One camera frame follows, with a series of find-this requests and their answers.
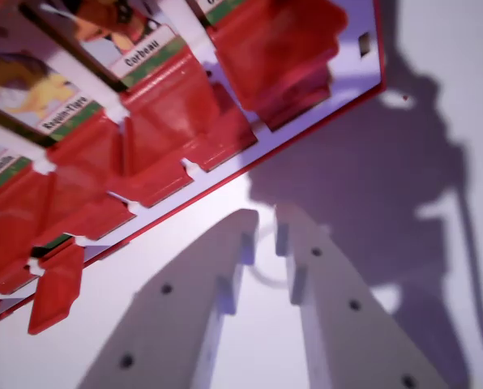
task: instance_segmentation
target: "red plastic card holder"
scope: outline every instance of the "red plastic card holder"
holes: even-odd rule
[[[240,109],[223,87],[209,83],[187,47],[122,101],[130,111],[125,177],[113,192],[146,207],[192,181],[182,158],[208,170],[255,142]]]
[[[49,178],[27,167],[0,191],[0,293],[9,294],[32,276],[24,269],[48,200]]]
[[[28,333],[38,334],[69,315],[79,296],[84,248],[74,242],[46,255],[39,263],[45,273],[38,280]]]
[[[207,31],[244,109],[271,129],[330,96],[345,12],[327,0],[247,0]]]
[[[107,194],[122,171],[121,142],[118,125],[101,110],[49,149],[57,168],[49,175],[49,202],[36,246],[64,233],[98,239],[134,217]]]

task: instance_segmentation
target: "red panel edge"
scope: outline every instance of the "red panel edge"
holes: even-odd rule
[[[325,117],[320,122],[317,122],[316,124],[314,124],[313,126],[308,128],[307,130],[304,130],[300,134],[297,134],[295,137],[291,138],[290,140],[288,140],[285,143],[282,143],[280,146],[276,147],[275,149],[270,150],[267,154],[265,154],[261,158],[259,158],[259,159],[255,160],[254,162],[248,164],[246,167],[238,170],[236,173],[231,174],[229,177],[224,178],[222,181],[216,183],[214,186],[205,190],[201,194],[197,194],[194,198],[189,199],[188,201],[186,201],[185,203],[183,203],[179,207],[176,207],[175,209],[168,212],[167,214],[160,217],[159,219],[154,220],[153,222],[151,222],[148,225],[145,225],[144,227],[142,227],[141,229],[139,229],[135,233],[132,233],[130,236],[125,237],[123,240],[117,242],[115,245],[109,247],[108,249],[106,249],[102,253],[96,255],[94,258],[89,259],[87,262],[85,262],[84,267],[90,266],[94,262],[109,256],[110,254],[114,253],[117,250],[120,250],[122,247],[126,246],[132,239],[136,238],[140,234],[145,233],[149,229],[155,227],[157,224],[162,223],[164,220],[168,219],[169,217],[179,213],[182,209],[189,207],[193,203],[196,203],[201,198],[205,197],[206,195],[209,195],[211,192],[217,190],[218,188],[222,187],[223,185],[227,184],[228,182],[231,182],[233,179],[241,176],[243,173],[248,172],[249,170],[251,170],[255,166],[263,163],[265,160],[267,160],[271,156],[274,156],[278,152],[281,152],[285,148],[289,147],[294,142],[297,142],[298,140],[302,139],[303,137],[305,137],[305,136],[311,134],[312,132],[314,132],[315,130],[317,130],[319,127],[326,125],[329,121],[339,117],[343,113],[346,113],[351,108],[354,108],[355,106],[363,103],[366,100],[371,99],[372,97],[378,95],[380,92],[386,90],[386,87],[387,87],[386,63],[385,63],[385,57],[384,57],[382,18],[381,18],[381,15],[380,15],[379,0],[373,0],[373,5],[374,5],[375,27],[377,29],[378,57],[379,57],[379,61],[380,61],[380,77],[381,77],[381,80],[380,80],[380,83],[378,85],[374,86],[369,91],[363,93],[362,95],[360,95],[355,100],[350,101],[344,107],[337,109],[334,113]],[[18,308],[28,304],[30,301],[33,300],[33,298],[34,298],[34,294],[32,294],[29,297],[24,298],[21,302],[19,302],[15,306],[12,306],[9,310],[2,312],[0,314],[0,320],[2,320],[3,318],[6,318],[7,316],[9,316],[13,312],[15,312]]]

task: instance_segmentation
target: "screw hole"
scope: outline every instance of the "screw hole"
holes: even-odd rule
[[[318,247],[314,247],[312,249],[312,255],[314,255],[316,257],[320,257],[321,255],[323,255],[323,252]]]
[[[164,284],[162,285],[162,288],[160,288],[160,292],[162,294],[170,294],[173,291],[173,286],[170,284]]]
[[[413,376],[408,374],[402,377],[402,383],[404,384],[404,387],[407,387],[408,389],[413,389],[417,387],[417,380],[414,379]]]
[[[0,38],[7,38],[9,36],[9,30],[0,26]]]
[[[349,307],[352,310],[361,310],[361,303],[358,300],[350,300]]]
[[[122,356],[119,366],[121,369],[129,369],[134,365],[134,357],[131,354],[125,354]]]

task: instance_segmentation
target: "green label strip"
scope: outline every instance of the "green label strip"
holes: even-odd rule
[[[220,22],[228,13],[234,10],[237,6],[245,2],[246,0],[225,0],[221,2],[218,6],[210,10],[206,18],[209,20],[210,24],[217,24]]]
[[[137,69],[133,70],[126,77],[123,77],[121,80],[122,83],[124,83],[128,88],[133,87],[141,79],[148,77],[150,73],[152,73],[153,69],[162,65],[173,55],[178,53],[185,45],[185,41],[180,36],[175,37],[166,46],[160,49],[159,52],[147,59],[146,62],[140,65]]]
[[[52,242],[47,243],[43,247],[46,248],[46,249],[50,249],[51,250],[54,247],[60,246],[64,241],[68,241],[71,238],[72,238],[71,235],[65,235],[65,234],[63,234],[63,235],[60,235],[59,237],[57,237],[56,239],[54,239]]]
[[[60,127],[54,130],[50,137],[59,142],[100,109],[101,106],[95,101],[92,101],[91,103],[83,107],[83,109],[79,113],[74,115],[72,118],[63,123]]]
[[[25,156],[21,156],[18,160],[16,160],[11,166],[5,169],[3,172],[0,173],[0,186],[7,182],[11,177],[17,174],[20,170],[25,168],[31,162]]]

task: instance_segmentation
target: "white background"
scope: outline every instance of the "white background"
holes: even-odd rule
[[[388,93],[90,266],[62,323],[26,336],[30,305],[3,320],[0,388],[75,387],[144,281],[230,212],[265,225],[280,200],[326,225],[453,387],[483,388],[483,0],[382,3]],[[257,263],[284,279],[270,236]],[[246,272],[241,290],[212,387],[307,387],[284,289]]]

